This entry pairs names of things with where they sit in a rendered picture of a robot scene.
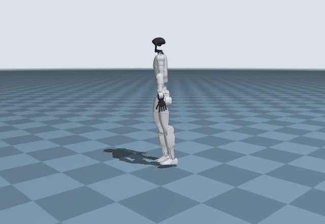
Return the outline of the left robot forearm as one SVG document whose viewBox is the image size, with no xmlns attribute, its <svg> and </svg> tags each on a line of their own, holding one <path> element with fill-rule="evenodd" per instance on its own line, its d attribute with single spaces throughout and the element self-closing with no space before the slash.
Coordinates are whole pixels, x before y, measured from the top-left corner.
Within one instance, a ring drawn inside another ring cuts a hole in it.
<svg viewBox="0 0 325 224">
<path fill-rule="evenodd" d="M 159 95 L 159 98 L 162 99 L 164 97 L 163 95 L 163 84 L 164 84 L 164 80 L 163 80 L 163 76 L 162 74 L 158 74 L 157 75 L 157 93 Z"/>
</svg>

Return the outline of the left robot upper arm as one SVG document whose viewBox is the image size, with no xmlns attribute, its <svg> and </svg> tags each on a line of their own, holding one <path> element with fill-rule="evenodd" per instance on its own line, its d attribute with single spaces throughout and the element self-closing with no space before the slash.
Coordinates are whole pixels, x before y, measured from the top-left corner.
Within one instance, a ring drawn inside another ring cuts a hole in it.
<svg viewBox="0 0 325 224">
<path fill-rule="evenodd" d="M 165 57 L 163 55 L 158 55 L 156 57 L 156 61 L 157 61 L 157 70 L 159 72 L 159 74 L 162 74 L 162 77 L 164 78 L 164 62 L 165 62 Z M 157 75 L 155 76 L 156 80 L 157 80 Z"/>
</svg>

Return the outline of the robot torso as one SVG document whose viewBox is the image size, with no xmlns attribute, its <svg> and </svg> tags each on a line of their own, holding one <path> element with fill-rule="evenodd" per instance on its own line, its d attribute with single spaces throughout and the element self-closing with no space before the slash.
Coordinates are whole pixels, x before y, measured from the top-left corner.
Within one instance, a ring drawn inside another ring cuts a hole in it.
<svg viewBox="0 0 325 224">
<path fill-rule="evenodd" d="M 167 83 L 168 82 L 168 62 L 167 62 L 167 57 L 165 54 L 161 54 L 161 52 L 158 54 L 158 55 L 163 55 L 165 57 L 165 62 L 164 62 L 164 83 Z M 154 58 L 154 61 L 153 61 L 153 68 L 154 68 L 154 74 L 155 76 L 157 74 L 159 74 L 158 70 L 157 70 L 157 61 L 156 61 L 156 57 L 158 56 L 156 55 L 155 58 Z M 156 80 L 156 79 L 155 79 Z M 157 82 L 157 80 L 156 80 Z M 167 87 L 163 84 L 163 94 L 165 95 L 168 95 L 170 97 L 170 93 L 169 91 L 167 90 Z M 157 93 L 157 98 L 158 98 L 158 93 Z"/>
</svg>

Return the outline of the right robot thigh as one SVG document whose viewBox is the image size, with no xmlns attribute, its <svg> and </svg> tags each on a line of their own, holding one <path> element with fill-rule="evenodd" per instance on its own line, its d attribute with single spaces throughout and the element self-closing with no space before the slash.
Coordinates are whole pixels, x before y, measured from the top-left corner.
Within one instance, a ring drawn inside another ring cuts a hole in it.
<svg viewBox="0 0 325 224">
<path fill-rule="evenodd" d="M 156 109 L 156 106 L 158 104 L 158 98 L 155 97 L 154 98 L 154 102 L 153 102 L 153 117 L 154 117 L 154 121 L 155 121 L 155 124 L 158 128 L 158 130 L 161 132 L 161 133 L 164 133 L 163 132 L 163 128 L 161 127 L 161 124 L 160 124 L 160 121 L 159 121 L 159 115 L 158 115 L 158 108 Z M 158 106 L 159 107 L 159 106 Z"/>
</svg>

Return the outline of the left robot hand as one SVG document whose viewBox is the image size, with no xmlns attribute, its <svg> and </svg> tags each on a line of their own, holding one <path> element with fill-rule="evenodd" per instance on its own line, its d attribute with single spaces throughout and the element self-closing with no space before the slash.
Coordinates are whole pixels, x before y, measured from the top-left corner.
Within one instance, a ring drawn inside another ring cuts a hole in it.
<svg viewBox="0 0 325 224">
<path fill-rule="evenodd" d="M 167 108 L 166 108 L 166 103 L 165 103 L 165 101 L 163 100 L 164 99 L 164 97 L 162 98 L 162 99 L 160 99 L 159 98 L 159 95 L 158 95 L 158 104 L 157 104 L 157 106 L 156 106 L 156 109 L 158 108 L 158 106 L 159 106 L 159 112 L 160 112 L 160 108 L 161 108 L 161 111 L 163 111 L 163 110 L 167 110 Z M 165 106 L 165 108 L 164 108 L 164 106 Z"/>
</svg>

